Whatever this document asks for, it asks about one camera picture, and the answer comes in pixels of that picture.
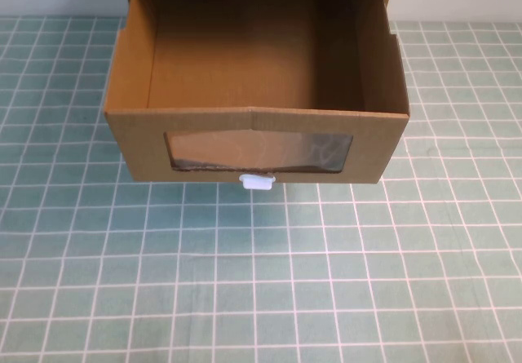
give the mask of white grid line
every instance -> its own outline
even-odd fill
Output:
[[[288,252],[289,252],[289,261],[290,261],[290,285],[292,288],[292,307],[294,308],[293,314],[294,314],[294,328],[295,328],[295,343],[296,346],[296,352],[297,352],[297,362],[301,363],[301,347],[299,346],[299,328],[298,328],[298,318],[297,318],[297,303],[295,298],[295,280],[294,280],[294,261],[293,253],[292,253],[292,246],[290,244],[290,222],[288,217],[288,196],[286,192],[286,184],[283,184],[283,197],[285,199],[285,221],[286,221],[286,240],[288,241]]]

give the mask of drawer pull tab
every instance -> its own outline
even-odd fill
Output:
[[[248,190],[270,190],[272,184],[276,182],[276,177],[243,174],[239,180],[243,183],[243,188]]]

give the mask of green cutting mat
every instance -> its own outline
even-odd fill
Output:
[[[136,184],[114,18],[0,18],[0,362],[522,361],[522,33],[396,22],[380,184]]]

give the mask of clear plastic window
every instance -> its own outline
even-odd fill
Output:
[[[174,170],[340,173],[352,136],[275,131],[166,133]]]

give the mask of cardboard drawer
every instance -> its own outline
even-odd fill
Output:
[[[387,0],[130,0],[105,115],[136,180],[376,183],[409,119]]]

